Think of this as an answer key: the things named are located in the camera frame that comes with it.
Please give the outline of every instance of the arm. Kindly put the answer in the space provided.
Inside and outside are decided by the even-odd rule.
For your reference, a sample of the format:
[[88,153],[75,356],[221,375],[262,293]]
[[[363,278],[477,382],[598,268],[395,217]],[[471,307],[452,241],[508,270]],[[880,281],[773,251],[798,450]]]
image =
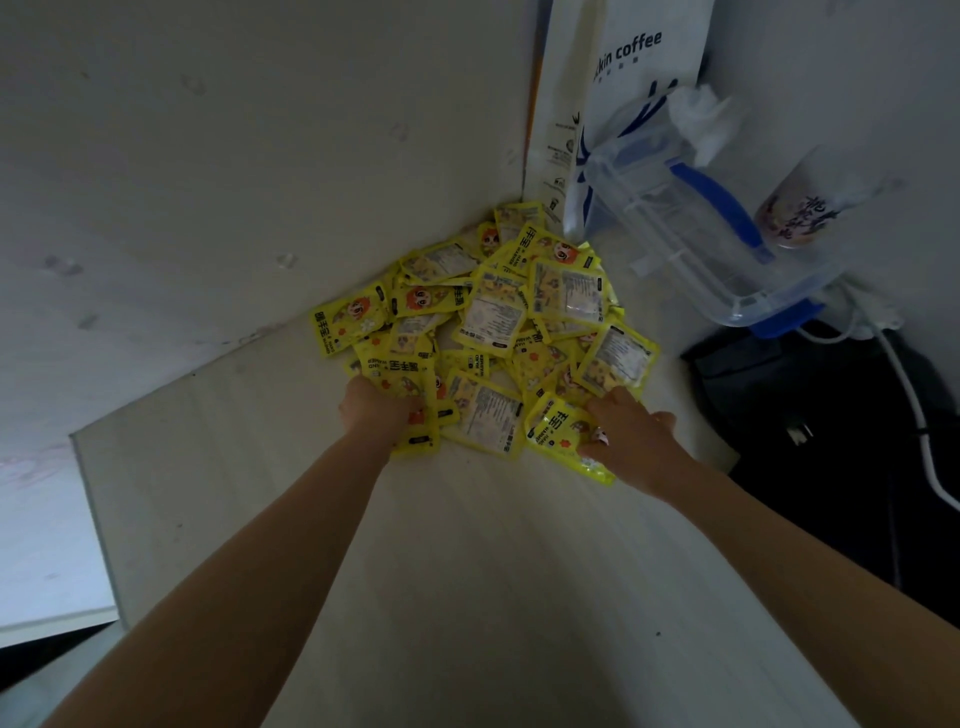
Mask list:
[[864,726],[960,725],[960,630],[694,461],[673,415],[618,388],[581,453],[699,528]]
[[353,379],[340,440],[140,621],[43,728],[258,726],[420,398]]

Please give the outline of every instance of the clear plastic container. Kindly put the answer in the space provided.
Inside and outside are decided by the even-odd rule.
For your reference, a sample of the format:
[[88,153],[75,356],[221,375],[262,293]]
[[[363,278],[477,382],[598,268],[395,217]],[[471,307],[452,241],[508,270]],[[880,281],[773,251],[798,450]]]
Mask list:
[[669,124],[597,147],[585,174],[603,205],[591,209],[588,239],[628,246],[639,275],[663,266],[705,316],[729,327],[763,321],[843,273],[844,250],[835,241],[793,250],[767,245],[752,215],[692,159]]

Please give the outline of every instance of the wooden table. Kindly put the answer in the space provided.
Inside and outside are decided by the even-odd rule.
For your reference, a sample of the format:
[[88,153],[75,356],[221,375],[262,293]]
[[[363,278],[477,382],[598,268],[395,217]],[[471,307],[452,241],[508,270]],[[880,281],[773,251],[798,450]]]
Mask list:
[[[303,316],[76,435],[127,624],[339,435],[345,381]],[[730,465],[669,353],[645,399]],[[855,725],[677,512],[445,441],[381,477],[266,724],[495,723]]]

